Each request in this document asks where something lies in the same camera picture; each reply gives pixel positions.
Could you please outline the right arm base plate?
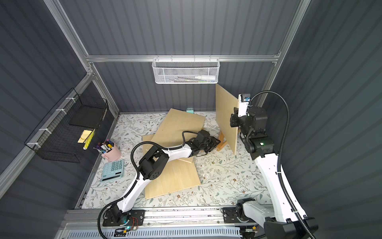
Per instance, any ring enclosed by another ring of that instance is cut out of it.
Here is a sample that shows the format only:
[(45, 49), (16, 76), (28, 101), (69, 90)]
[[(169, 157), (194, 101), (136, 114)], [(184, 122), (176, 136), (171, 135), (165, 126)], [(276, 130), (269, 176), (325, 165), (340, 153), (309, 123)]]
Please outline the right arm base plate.
[(255, 223), (252, 219), (240, 216), (235, 207), (223, 207), (220, 211), (223, 214), (223, 220), (226, 224)]

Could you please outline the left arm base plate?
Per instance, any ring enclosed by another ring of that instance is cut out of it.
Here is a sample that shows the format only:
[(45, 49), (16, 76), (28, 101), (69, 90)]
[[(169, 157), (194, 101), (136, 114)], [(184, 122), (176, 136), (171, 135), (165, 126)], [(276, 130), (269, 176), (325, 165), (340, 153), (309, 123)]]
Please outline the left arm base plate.
[(131, 210), (127, 213), (113, 213), (111, 209), (107, 209), (101, 216), (103, 227), (117, 226), (142, 226), (145, 218), (145, 210)]

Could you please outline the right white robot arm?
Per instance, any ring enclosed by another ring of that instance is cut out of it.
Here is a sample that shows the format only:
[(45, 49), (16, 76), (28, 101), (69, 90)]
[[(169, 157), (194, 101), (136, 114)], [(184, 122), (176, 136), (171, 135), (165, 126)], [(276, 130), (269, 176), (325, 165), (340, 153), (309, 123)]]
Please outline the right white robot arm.
[(274, 142), (266, 133), (267, 113), (262, 107), (253, 106), (253, 96), (240, 94), (238, 107), (234, 108), (230, 117), (230, 126), (240, 129), (240, 139), (261, 171), (273, 205), (272, 209), (268, 209), (255, 199), (241, 199), (236, 204), (234, 215), (242, 223), (257, 223), (268, 239), (313, 239), (318, 224), (299, 204), (282, 167), (290, 110), (280, 94), (274, 95), (280, 98), (286, 108), (286, 124), (279, 150), (274, 149)]

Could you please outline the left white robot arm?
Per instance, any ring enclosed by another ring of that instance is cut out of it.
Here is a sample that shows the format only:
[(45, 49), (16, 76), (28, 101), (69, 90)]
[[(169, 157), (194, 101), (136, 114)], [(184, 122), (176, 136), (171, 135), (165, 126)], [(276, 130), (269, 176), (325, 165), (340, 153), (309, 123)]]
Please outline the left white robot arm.
[[(162, 174), (168, 162), (181, 158), (190, 158), (198, 155), (201, 151), (208, 154), (221, 143), (219, 139), (211, 136), (204, 129), (198, 132), (183, 131), (182, 138), (183, 143), (179, 146), (164, 147), (152, 141), (144, 141), (133, 148), (130, 161), (136, 170), (135, 178), (124, 194), (108, 206), (115, 221), (121, 220), (132, 210), (138, 196), (151, 181)], [(143, 145), (151, 145), (151, 148), (137, 164), (134, 160), (134, 153), (138, 147)]]

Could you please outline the small wooden easel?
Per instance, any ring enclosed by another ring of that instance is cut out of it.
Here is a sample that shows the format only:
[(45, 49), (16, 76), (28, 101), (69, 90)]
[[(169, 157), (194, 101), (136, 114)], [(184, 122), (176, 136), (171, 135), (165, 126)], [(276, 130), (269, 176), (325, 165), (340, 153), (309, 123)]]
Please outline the small wooden easel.
[(227, 141), (225, 140), (225, 136), (222, 132), (219, 133), (218, 140), (220, 141), (220, 143), (216, 147), (216, 150), (221, 151), (227, 145)]

